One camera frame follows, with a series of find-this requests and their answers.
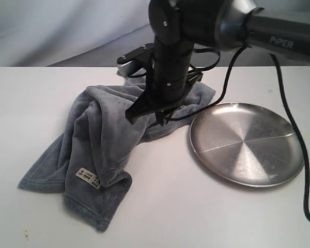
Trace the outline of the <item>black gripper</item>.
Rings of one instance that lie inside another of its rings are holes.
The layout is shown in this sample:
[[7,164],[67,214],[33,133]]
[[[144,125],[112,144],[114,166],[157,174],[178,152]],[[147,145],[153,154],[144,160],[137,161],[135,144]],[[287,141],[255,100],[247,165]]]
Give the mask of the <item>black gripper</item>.
[[154,38],[150,85],[125,111],[130,124],[154,112],[157,124],[169,122],[183,99],[193,49],[194,43],[187,40],[165,44],[159,37]]

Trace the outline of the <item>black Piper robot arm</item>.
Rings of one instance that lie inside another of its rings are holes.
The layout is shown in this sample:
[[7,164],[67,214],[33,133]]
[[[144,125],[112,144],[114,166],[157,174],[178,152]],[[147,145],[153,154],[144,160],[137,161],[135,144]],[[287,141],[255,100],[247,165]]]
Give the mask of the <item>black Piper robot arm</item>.
[[146,71],[146,88],[126,110],[126,119],[155,113],[172,120],[203,70],[190,61],[200,44],[210,52],[263,49],[310,65],[310,13],[273,12],[254,1],[151,1],[154,42],[118,59]]

